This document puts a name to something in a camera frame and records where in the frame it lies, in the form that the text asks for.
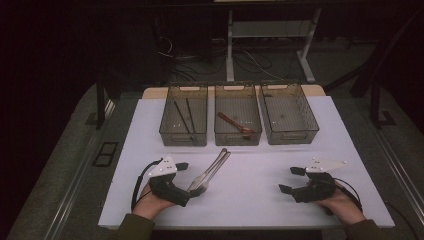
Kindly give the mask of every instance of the gray carpet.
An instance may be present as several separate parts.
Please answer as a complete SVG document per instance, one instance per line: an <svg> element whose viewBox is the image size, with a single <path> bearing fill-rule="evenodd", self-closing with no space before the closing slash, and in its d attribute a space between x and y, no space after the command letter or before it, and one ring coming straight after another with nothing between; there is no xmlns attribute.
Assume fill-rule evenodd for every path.
<svg viewBox="0 0 424 240"><path fill-rule="evenodd" d="M295 56L295 50L299 49L301 44L297 41L278 43L281 45L274 48L268 48L269 43L258 43L254 49L244 45L236 47L249 52L268 73L281 78L298 79L299 82L307 84ZM347 42L344 40L313 43L308 60L317 84L325 86L346 72L355 69L368 58L374 47L354 46L347 50L346 46ZM219 55L210 62L197 59L186 61L184 65L177 66L177 69L185 73L174 75L171 80L192 81L195 78L198 81L224 81L225 64L221 67L224 59L224 56ZM234 65L236 80L273 79L269 74L263 73L258 67L255 67L245 52L235 52L235 59L237 61ZM353 99L349 94L353 82L354 79L327 94L332 96L355 147L382 198L396 206L412 223L420 237L424 238L423 225L387 164L386 154L372 130L373 126L368 118L369 96ZM102 129L95 130L95 126L86 125L87 119L95 112L95 88L87 90L87 94L76 107L72 119L22 209L8 239L42 239L54 222L55 213L60 209L64 211L60 204L63 197L66 196L69 186L75 183L75 178L80 179L81 187L76 190L74 199L65 199L68 200L65 201L67 203L65 212L68 214L65 214L64 224L59 226L56 234L52 234L50 231L48 236L55 236L56 239L105 239L110 235L110 231L97 226L97 222L139 97L138 93L124 94L121 100L114 102L115 109ZM385 126L378 131L390 143L418 190L424 192L424 164L420 162L420 157L424 155L423 135L386 92L382 96L382 110L388 111L397 125ZM95 147L87 149L87 146L92 146L90 139L93 141L93 136L96 140ZM118 143L111 166L91 166L91 162L94 161L104 142ZM83 174L75 177L77 169L81 166L86 166ZM392 239L413 239L411 230L405 221L393 209L388 209L396 227L384 231L387 231ZM215 232L213 234L217 237L215 239L249 239L240 237L243 234L235 237L231 233L222 235L222 233ZM264 238L262 239L275 239L267 233L263 234ZM345 239L345 236L340 229L330 229L323 231L322 239Z"/></svg>

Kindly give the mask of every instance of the dark background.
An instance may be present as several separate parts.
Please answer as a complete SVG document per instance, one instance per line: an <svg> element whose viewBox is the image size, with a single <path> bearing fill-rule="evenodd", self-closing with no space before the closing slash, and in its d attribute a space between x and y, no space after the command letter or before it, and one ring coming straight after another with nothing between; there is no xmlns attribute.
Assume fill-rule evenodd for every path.
<svg viewBox="0 0 424 240"><path fill-rule="evenodd" d="M166 12L168 25L158 29L152 24L154 14L87 14L75 10L72 1L9 0L1 4L0 239L4 239L76 104L99 76L112 98L119 98L124 91L161 86L166 82L167 62L156 54L159 35L207 57L211 37L225 37L227 19L226 14L210 11L192 15ZM393 16L398 10L327 7L315 36L318 40L348 37L377 41L393 31ZM250 14L238 17L248 19ZM393 50L383 77L390 79L386 86L392 90L399 86L397 80L403 79L394 94L421 127L424 118L417 107L423 103L424 79L413 63L420 61L423 53L423 29L421 14Z"/></svg>

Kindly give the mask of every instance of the metal tongs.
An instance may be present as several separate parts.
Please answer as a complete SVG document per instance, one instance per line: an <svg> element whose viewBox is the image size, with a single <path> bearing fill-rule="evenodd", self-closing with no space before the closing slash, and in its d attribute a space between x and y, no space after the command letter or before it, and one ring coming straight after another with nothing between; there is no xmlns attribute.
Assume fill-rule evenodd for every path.
<svg viewBox="0 0 424 240"><path fill-rule="evenodd" d="M219 153L218 157L215 161L206 169L204 173L200 176L196 177L191 183L190 187L188 187L187 192L189 192L192 197L198 197L202 193L206 192L209 187L209 181L213 178L213 176L218 172L221 166L225 163L228 157L231 155L231 152L228 152L226 148L223 148Z"/></svg>

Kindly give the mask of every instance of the white table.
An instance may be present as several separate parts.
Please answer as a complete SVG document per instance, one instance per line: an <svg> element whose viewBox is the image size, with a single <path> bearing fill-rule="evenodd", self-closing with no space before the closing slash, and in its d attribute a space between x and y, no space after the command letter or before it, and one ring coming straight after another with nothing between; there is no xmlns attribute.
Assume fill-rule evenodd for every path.
<svg viewBox="0 0 424 240"><path fill-rule="evenodd" d="M380 227L393 227L381 197L369 177L330 97L309 96L308 101L320 126L312 144L268 145L265 132L259 146L227 147L232 155L215 175L209 189L190 199L186 207L166 209L156 219L156 229L323 229L339 227L313 203L296 203L282 194L278 184L305 186L308 178L290 173L293 166L306 167L312 158L347 161L333 170L333 177L350 183L359 193L364 213ZM174 161L188 162L174 184L187 189L216 158L214 102L209 99L208 144L206 147L164 147L159 135L165 99L141 99L125 141L103 208L99 225L117 228L130 212L137 177L152 161L171 154ZM146 184L146 175L142 186Z"/></svg>

